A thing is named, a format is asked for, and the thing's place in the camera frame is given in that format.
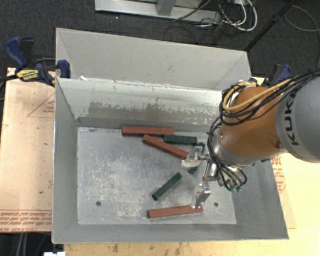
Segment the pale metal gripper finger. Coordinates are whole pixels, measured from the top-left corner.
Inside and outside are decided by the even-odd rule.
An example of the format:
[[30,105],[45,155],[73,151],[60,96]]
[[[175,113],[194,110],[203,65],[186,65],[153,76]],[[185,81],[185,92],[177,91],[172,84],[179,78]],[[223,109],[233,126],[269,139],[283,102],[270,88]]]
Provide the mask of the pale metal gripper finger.
[[198,208],[211,194],[212,191],[207,182],[198,184],[194,189],[195,201],[193,203],[193,207]]
[[189,169],[198,166],[203,160],[204,147],[202,145],[194,146],[188,153],[187,158],[182,161],[181,168]]

